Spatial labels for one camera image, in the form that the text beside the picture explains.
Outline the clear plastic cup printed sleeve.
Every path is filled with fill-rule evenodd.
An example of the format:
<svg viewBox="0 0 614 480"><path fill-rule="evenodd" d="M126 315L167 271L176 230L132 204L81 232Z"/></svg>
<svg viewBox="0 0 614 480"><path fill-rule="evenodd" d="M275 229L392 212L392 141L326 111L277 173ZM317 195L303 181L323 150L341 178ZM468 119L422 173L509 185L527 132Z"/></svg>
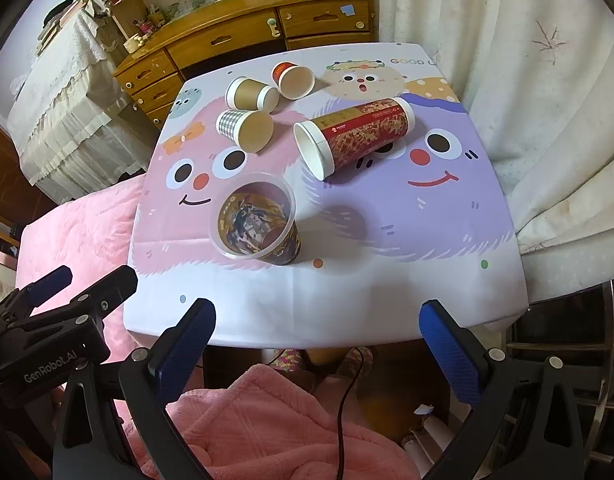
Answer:
<svg viewBox="0 0 614 480"><path fill-rule="evenodd" d="M267 172L242 174L217 196L208 223L211 243L238 263L286 266L301 251L290 185Z"/></svg>

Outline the cartoon monster tablecloth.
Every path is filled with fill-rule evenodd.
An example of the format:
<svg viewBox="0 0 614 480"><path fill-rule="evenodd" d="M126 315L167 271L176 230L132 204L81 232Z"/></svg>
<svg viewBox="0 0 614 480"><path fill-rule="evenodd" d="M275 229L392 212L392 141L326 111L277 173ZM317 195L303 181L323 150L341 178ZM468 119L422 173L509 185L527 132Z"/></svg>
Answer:
<svg viewBox="0 0 614 480"><path fill-rule="evenodd" d="M316 76L308 96L275 109L257 154L216 129L235 78L271 81L289 62ZM390 96L414 129L325 180L299 154L293 125ZM277 266L230 258L211 239L218 200L264 172L294 195L301 250ZM472 327L511 324L528 306L516 234L473 122L418 44L371 42L255 58L188 80L162 128L129 249L138 289L124 327L152 338L192 302L217 311L213 343L325 348L417 338L424 301Z"/></svg>

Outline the white floral curtain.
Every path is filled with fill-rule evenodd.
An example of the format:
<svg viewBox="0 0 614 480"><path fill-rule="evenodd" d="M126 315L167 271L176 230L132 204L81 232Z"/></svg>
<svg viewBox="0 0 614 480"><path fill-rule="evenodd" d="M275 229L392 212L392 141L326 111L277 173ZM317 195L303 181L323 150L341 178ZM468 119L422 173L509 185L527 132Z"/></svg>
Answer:
<svg viewBox="0 0 614 480"><path fill-rule="evenodd" d="M377 0L469 112L531 300L614 278L614 15L602 0Z"/></svg>

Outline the brown paper cup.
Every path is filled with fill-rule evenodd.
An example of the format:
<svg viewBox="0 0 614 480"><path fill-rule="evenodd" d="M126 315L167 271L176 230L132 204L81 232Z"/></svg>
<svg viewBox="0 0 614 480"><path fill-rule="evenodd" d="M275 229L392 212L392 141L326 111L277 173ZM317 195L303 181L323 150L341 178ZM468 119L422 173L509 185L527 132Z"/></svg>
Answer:
<svg viewBox="0 0 614 480"><path fill-rule="evenodd" d="M279 99L277 88L245 76L233 79L225 94L227 107L234 110L261 110L266 113L275 110Z"/></svg>

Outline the white lace covered furniture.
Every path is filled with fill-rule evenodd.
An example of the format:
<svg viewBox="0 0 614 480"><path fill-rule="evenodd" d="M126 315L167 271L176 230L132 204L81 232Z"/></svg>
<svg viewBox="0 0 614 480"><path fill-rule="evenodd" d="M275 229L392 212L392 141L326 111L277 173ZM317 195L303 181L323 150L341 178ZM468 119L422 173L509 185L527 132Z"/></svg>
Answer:
<svg viewBox="0 0 614 480"><path fill-rule="evenodd" d="M126 57L110 18L80 10L50 41L8 115L27 181L63 204L147 168L158 131L113 73Z"/></svg>

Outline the wooden dresser with drawers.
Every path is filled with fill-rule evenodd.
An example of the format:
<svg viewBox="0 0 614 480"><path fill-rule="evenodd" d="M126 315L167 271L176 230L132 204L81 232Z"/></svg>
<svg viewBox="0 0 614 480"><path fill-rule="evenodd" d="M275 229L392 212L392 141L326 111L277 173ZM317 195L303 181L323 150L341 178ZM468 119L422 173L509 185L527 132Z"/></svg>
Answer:
<svg viewBox="0 0 614 480"><path fill-rule="evenodd" d="M211 0L152 35L113 71L160 127L182 84L252 56L377 40L375 0Z"/></svg>

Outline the tall red paper cup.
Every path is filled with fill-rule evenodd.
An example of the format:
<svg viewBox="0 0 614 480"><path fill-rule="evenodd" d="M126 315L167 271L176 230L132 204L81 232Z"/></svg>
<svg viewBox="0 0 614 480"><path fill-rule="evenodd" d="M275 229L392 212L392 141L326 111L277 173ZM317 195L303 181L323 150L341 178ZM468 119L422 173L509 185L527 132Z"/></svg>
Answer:
<svg viewBox="0 0 614 480"><path fill-rule="evenodd" d="M301 158L319 181L355 160L407 136L415 115L402 98L386 98L295 122L293 135Z"/></svg>

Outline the checkered paper cup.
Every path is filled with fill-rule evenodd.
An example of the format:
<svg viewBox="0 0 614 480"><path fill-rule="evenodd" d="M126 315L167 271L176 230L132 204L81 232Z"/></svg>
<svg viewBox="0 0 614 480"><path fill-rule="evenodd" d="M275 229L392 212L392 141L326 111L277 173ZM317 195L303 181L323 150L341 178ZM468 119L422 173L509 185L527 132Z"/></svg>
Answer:
<svg viewBox="0 0 614 480"><path fill-rule="evenodd" d="M273 119L262 110L224 110L216 130L246 153L260 152L273 136Z"/></svg>

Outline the pink fuzzy clothing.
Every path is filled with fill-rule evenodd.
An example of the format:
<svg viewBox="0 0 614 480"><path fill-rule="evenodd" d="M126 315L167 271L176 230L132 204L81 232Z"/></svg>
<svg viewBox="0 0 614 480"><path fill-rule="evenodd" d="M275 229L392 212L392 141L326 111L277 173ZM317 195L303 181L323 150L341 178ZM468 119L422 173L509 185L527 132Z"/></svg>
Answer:
<svg viewBox="0 0 614 480"><path fill-rule="evenodd" d="M166 408L214 479L335 479L336 417L263 364L229 388L193 389ZM160 479L133 422L124 433L144 474ZM406 452L364 426L343 422L343 479L421 479Z"/></svg>

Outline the orange rimmed paper cup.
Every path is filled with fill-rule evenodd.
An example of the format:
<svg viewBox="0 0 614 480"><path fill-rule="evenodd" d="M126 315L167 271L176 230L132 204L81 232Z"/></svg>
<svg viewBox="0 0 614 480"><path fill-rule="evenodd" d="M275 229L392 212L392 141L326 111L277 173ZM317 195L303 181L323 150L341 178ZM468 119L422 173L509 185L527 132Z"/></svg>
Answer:
<svg viewBox="0 0 614 480"><path fill-rule="evenodd" d="M316 78L310 68L292 62L279 62L271 72L279 92L288 100L296 101L313 91Z"/></svg>

